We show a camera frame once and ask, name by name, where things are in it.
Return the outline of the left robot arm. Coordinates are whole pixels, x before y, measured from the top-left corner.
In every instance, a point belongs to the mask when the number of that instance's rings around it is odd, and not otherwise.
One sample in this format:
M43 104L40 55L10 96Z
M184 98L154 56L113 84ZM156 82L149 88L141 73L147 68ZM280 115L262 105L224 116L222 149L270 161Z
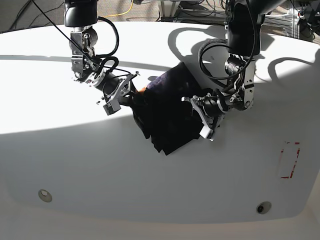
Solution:
M207 95L183 97L198 113L203 123L200 135L213 140L215 129L232 109L245 111L254 102L255 59L261 50L261 26L265 16L280 6L281 0L227 0L225 2L225 39L210 39L198 50L200 70L220 89ZM203 63L204 54L214 47L224 47L229 57L224 63L226 76L215 77Z

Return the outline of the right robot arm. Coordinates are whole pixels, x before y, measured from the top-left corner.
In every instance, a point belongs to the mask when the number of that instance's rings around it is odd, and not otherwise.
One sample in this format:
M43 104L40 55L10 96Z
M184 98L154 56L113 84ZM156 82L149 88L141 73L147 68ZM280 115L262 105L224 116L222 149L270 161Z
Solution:
M131 107L134 104L136 89L131 84L135 77L130 72L123 76L116 76L119 60L115 57L120 44L118 30L113 22L97 16L98 2L96 0L65 0L64 25L73 30L70 32L70 49L72 51L71 70L75 80L86 83L98 89L103 99L108 101L120 91L116 99L120 105ZM111 26L115 35L113 50L105 54L95 54L98 34L93 25L103 21Z

